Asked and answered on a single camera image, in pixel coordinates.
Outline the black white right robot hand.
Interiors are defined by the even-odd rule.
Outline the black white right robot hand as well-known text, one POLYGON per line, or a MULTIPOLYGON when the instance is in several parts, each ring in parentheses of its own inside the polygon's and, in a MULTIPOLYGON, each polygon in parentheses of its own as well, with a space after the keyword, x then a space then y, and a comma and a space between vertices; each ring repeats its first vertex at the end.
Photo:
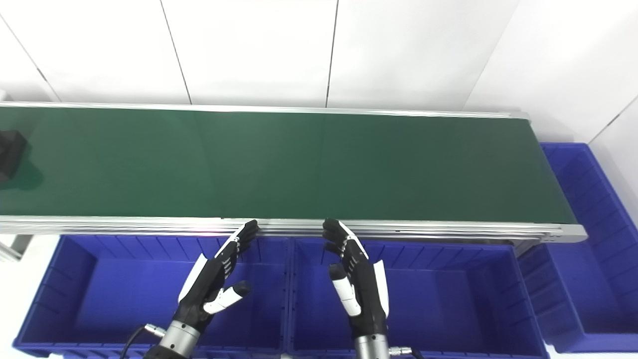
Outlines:
POLYGON ((328 274, 348 315, 352 338, 386 336, 389 291, 383 261, 372 263, 358 237, 339 220, 328 218, 322 227, 325 249, 339 257, 328 274))

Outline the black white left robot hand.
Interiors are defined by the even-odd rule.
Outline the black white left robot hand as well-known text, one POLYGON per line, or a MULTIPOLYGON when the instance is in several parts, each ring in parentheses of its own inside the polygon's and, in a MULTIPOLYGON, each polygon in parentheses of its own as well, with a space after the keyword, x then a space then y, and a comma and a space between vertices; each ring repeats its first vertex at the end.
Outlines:
POLYGON ((255 219, 246 222, 221 245, 213 257, 200 255, 178 296, 173 321, 203 333, 214 314, 224 311, 251 292, 252 285, 247 280, 230 287, 225 286, 225 280, 235 270, 239 256, 248 250, 258 230, 255 219))

